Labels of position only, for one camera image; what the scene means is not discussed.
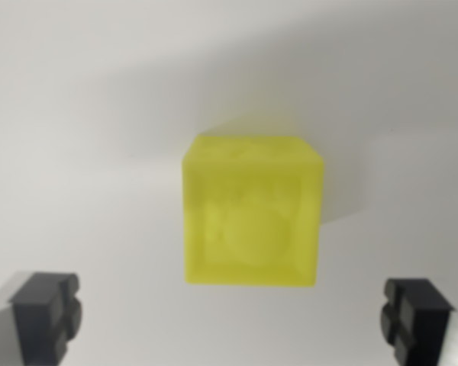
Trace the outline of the black silver gripper right finger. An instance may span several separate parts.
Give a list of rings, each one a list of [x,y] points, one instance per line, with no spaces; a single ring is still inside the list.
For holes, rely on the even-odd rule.
[[[427,278],[389,278],[380,329],[401,366],[458,365],[458,309]]]

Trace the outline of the black silver gripper left finger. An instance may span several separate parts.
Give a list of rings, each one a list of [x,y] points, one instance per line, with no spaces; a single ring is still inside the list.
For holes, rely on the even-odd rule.
[[[59,365],[82,322],[75,273],[19,271],[0,287],[0,365]]]

